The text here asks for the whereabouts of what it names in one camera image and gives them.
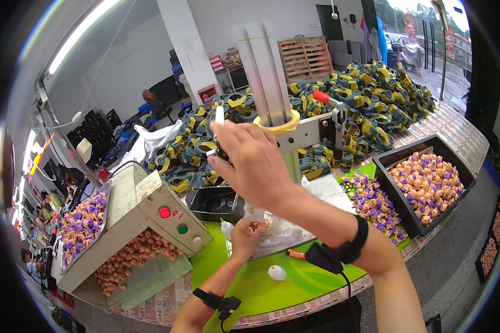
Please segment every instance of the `green table surface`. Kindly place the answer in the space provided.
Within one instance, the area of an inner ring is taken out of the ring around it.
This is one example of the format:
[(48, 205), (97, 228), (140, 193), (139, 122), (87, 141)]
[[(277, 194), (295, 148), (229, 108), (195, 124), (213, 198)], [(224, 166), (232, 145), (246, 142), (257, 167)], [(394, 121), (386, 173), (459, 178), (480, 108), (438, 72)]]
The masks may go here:
[[(374, 176), (375, 164), (369, 163), (359, 168), (369, 176)], [(191, 260), (194, 269), (191, 271), (192, 288), (195, 289), (210, 278), (230, 257), (231, 242), (222, 235), (220, 223), (205, 222), (207, 230), (215, 240), (198, 252)], [(398, 245), (403, 249), (411, 240), (406, 238)], [(295, 247), (306, 252), (313, 242)], [(279, 265), (287, 272), (284, 281), (275, 281), (267, 271), (271, 265)], [(344, 265), (344, 273), (352, 282), (366, 275), (364, 270), (352, 264)], [(276, 253), (253, 261), (248, 261), (239, 271), (226, 295), (239, 298), (242, 303), (225, 322), (228, 331), (243, 316), (276, 311), (296, 304), (310, 301), (330, 293), (346, 285), (340, 274), (333, 274), (307, 261)], [(219, 312), (211, 317), (203, 332), (220, 332)]]

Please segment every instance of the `person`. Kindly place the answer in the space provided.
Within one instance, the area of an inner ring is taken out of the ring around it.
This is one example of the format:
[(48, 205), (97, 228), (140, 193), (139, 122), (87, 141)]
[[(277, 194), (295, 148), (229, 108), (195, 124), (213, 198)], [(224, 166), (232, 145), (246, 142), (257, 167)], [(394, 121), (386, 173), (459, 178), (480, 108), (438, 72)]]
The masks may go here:
[[(211, 129), (233, 165), (220, 157), (209, 157), (208, 162), (246, 201), (300, 225), (328, 247), (338, 248), (353, 241), (357, 219), (291, 180), (271, 131), (228, 120), (224, 126), (212, 123)], [(262, 234), (259, 228), (250, 232), (250, 225), (248, 220), (237, 223), (231, 232), (232, 256), (200, 289), (225, 295)], [(369, 226), (360, 257), (353, 264), (372, 278), (378, 332), (426, 332), (413, 281), (400, 252), (384, 234)], [(214, 312), (198, 297), (190, 296), (178, 312), (172, 332), (201, 332)]]
[(26, 263), (27, 273), (39, 284), (48, 289), (48, 281), (41, 279), (41, 261), (32, 261), (30, 252), (27, 249), (20, 249), (22, 261)]
[(52, 192), (48, 194), (48, 192), (46, 192), (45, 190), (41, 191), (41, 200), (43, 206), (45, 206), (45, 204), (47, 203), (50, 205), (50, 208), (52, 210), (57, 210), (58, 207), (64, 206), (63, 200), (61, 200), (61, 198), (57, 194)]
[(44, 225), (52, 218), (51, 207), (48, 203), (43, 203), (41, 206), (37, 206), (36, 210), (39, 212), (38, 217), (41, 223)]
[(74, 189), (73, 186), (80, 185), (84, 179), (85, 175), (83, 172), (76, 168), (67, 168), (66, 166), (59, 164), (57, 166), (56, 176), (61, 180), (61, 184), (67, 184), (68, 199), (73, 198)]

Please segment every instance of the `green button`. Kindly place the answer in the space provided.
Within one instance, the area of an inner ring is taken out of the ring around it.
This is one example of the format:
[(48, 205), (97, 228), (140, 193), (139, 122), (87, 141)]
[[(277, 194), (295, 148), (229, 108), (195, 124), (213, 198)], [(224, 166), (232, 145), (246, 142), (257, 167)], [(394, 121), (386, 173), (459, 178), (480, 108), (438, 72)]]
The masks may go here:
[(179, 232), (180, 234), (184, 234), (184, 233), (186, 233), (186, 232), (187, 232), (187, 226), (186, 226), (185, 224), (180, 224), (180, 225), (178, 226), (178, 232)]

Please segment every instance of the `glass door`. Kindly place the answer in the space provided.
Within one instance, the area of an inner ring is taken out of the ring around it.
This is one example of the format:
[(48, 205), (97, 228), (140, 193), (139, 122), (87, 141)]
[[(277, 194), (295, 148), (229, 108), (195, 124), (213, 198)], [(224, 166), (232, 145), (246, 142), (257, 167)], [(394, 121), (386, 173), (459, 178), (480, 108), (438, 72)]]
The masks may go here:
[(473, 67), (473, 53), (469, 21), (461, 0), (444, 0), (448, 32), (446, 37), (446, 73), (443, 100), (463, 116), (467, 111), (467, 99)]
[[(461, 0), (374, 0), (383, 22), (387, 59), (399, 57), (415, 83), (465, 114), (472, 70), (467, 15)], [(396, 44), (402, 47), (396, 55)]]
[[(414, 83), (427, 86), (439, 99), (443, 82), (443, 26), (430, 0), (374, 0), (383, 22), (387, 59), (399, 57)], [(396, 54), (396, 46), (401, 52)]]

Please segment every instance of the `white plastic bottle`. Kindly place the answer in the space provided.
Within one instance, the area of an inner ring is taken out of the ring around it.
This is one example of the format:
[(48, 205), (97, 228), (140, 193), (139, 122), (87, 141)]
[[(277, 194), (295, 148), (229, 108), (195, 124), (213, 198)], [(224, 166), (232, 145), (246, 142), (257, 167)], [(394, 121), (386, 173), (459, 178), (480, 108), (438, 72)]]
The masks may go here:
[(226, 222), (224, 221), (223, 219), (220, 219), (221, 220), (221, 226), (220, 226), (220, 230), (222, 231), (222, 234), (224, 235), (224, 237), (227, 239), (227, 240), (231, 240), (231, 231), (233, 230), (233, 228), (235, 228), (233, 226), (232, 223), (230, 222)]
[(302, 187), (305, 188), (306, 190), (310, 191), (311, 187), (309, 185), (309, 181), (306, 178), (306, 175), (302, 176), (302, 181), (301, 181)]

